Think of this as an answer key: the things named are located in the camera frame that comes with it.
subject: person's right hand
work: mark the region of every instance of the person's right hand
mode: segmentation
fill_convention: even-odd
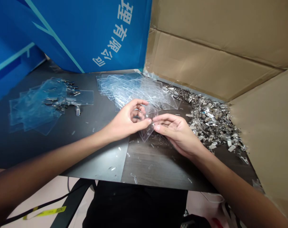
[[[181,155],[191,159],[194,155],[208,152],[183,117],[163,114],[154,117],[153,121],[154,130],[165,135]]]

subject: cardboard box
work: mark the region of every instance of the cardboard box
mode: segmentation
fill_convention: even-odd
[[[270,66],[288,68],[288,0],[154,0],[150,26]]]
[[[288,0],[153,0],[145,68],[230,101],[288,68]]]
[[[231,103],[263,189],[288,218],[288,70]]]
[[[145,69],[230,101],[283,70],[150,29]]]

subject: floor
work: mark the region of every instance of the floor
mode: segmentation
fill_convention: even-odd
[[[69,178],[69,187],[72,189],[73,185],[78,181],[78,178],[70,177]],[[48,202],[50,200],[59,198],[68,193],[67,189],[67,177],[57,176],[48,184],[46,184],[42,189],[36,192],[29,199],[24,201],[21,205],[19,205],[10,215],[10,217],[18,215],[24,211],[27,211],[37,205]],[[222,200],[222,197],[217,195],[210,195],[208,193],[204,193],[204,195],[208,198],[209,202],[201,192],[188,192],[187,198],[187,210],[190,214],[199,215],[205,217],[209,220],[212,228],[217,228],[215,223],[211,220],[212,218],[217,218],[224,228],[228,228],[225,216],[221,210],[221,205],[219,202]],[[86,216],[87,209],[94,197],[94,192],[91,189],[88,189],[86,192],[78,210],[76,211],[69,228],[81,228],[82,222]],[[39,209],[28,215],[28,220],[19,219],[15,222],[2,226],[3,228],[48,228],[53,223],[56,215],[48,215],[44,217],[34,217],[38,213],[59,208],[62,206],[65,199],[58,201],[54,204],[51,204],[45,208]]]

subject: stack of plastic badge holders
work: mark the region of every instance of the stack of plastic badge holders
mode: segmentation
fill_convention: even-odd
[[[107,96],[116,105],[119,111],[133,99],[143,99],[149,102],[146,107],[147,118],[158,115],[158,111],[178,109],[181,99],[176,99],[170,92],[163,89],[162,82],[158,82],[140,73],[127,73],[123,75],[96,76],[98,91],[102,96]],[[153,132],[152,124],[140,132],[143,141],[146,141]]]
[[[34,129],[47,135],[69,105],[93,105],[93,91],[78,90],[74,82],[51,78],[10,100],[10,132]]]

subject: finger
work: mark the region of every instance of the finger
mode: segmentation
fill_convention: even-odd
[[[147,118],[147,119],[144,119],[143,121],[135,123],[133,125],[135,132],[147,128],[151,124],[151,122],[152,122],[152,120]]]
[[[138,116],[141,118],[143,116],[143,113],[141,113],[139,110],[134,110],[130,113],[130,118],[133,118],[135,116]]]
[[[169,121],[169,120],[160,120],[160,121],[157,121],[157,122],[154,122],[156,125],[157,124],[165,124],[165,125],[169,125],[171,124],[172,122]]]
[[[133,109],[133,110],[138,109],[138,110],[140,110],[142,113],[145,113],[145,107],[142,106],[142,105],[140,105],[140,104],[134,106],[132,109]]]
[[[160,120],[169,120],[171,122],[174,122],[175,120],[179,119],[181,117],[178,117],[176,115],[172,115],[169,113],[163,114],[163,115],[159,115],[153,118],[153,121],[160,121]]]
[[[155,125],[154,126],[154,130],[157,132],[157,133],[160,133],[162,135],[165,135],[165,136],[168,136],[172,139],[175,139],[176,138],[176,132],[170,130],[169,128],[166,128],[162,125]]]
[[[126,104],[125,106],[132,108],[136,105],[148,105],[148,101],[145,100],[141,100],[141,99],[133,99],[132,101],[130,101],[128,104]]]
[[[137,119],[137,118],[132,118],[131,121],[132,121],[133,123],[137,123],[137,122],[140,122],[141,120],[140,120],[140,119]]]

